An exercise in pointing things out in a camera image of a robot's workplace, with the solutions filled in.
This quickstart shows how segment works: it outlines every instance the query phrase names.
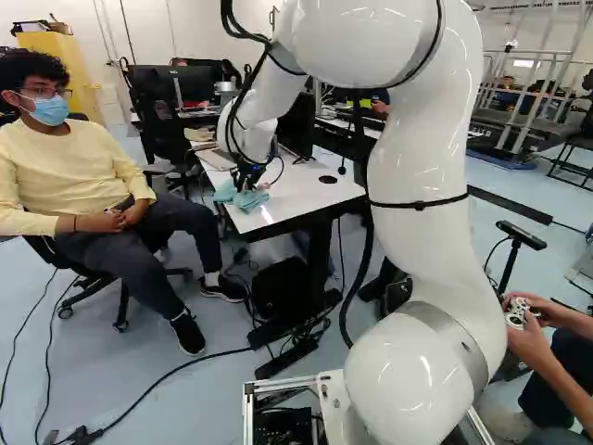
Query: yellow panel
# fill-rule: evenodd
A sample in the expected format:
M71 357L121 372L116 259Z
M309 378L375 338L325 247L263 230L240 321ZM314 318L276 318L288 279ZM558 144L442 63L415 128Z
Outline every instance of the yellow panel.
M70 111L84 113L91 121L105 124L95 95L100 85L91 84L74 36L59 32L18 32L17 39L23 48L59 57L68 69L69 88L74 92Z

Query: curly black hair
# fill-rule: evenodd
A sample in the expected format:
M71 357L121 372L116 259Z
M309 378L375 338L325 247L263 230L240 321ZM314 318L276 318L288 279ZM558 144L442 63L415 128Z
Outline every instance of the curly black hair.
M27 49L11 49L0 56L0 91L16 90L29 76L39 76L66 86L70 75L54 56Z

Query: white wall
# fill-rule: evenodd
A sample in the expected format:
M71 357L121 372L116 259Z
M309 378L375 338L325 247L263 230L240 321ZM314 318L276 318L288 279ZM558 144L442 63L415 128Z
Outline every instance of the white wall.
M112 58L127 57L132 62L120 0L95 0L107 48ZM283 0L235 0L239 22L252 32L271 35L268 14ZM49 19L49 13L67 22L79 41L89 75L103 90L99 101L108 124L123 122L118 100L124 92L121 78L108 67L107 50L99 29L93 0L13 0L3 2L0 14L0 45L17 46L10 35L13 21ZM221 25L219 0L169 0L177 46L174 54L167 14L167 0L123 0L132 46L138 64L167 64L174 57L229 58L242 72L243 65L255 65L263 45L229 37Z

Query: yellow sweater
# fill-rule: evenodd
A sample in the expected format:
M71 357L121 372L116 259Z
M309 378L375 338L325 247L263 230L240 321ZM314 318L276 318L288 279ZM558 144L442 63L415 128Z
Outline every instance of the yellow sweater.
M0 128L0 235L53 236L59 215L103 211L129 194L157 198L105 128L67 123L64 136L35 132L21 120Z

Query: window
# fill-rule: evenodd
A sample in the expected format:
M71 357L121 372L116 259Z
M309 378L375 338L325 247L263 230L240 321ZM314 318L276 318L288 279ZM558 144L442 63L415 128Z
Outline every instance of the window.
M519 67L519 68L532 68L534 66L534 62L535 62L534 60L516 59L516 60L513 60L512 66ZM537 68L539 69L539 67L541 67L541 62L537 62Z

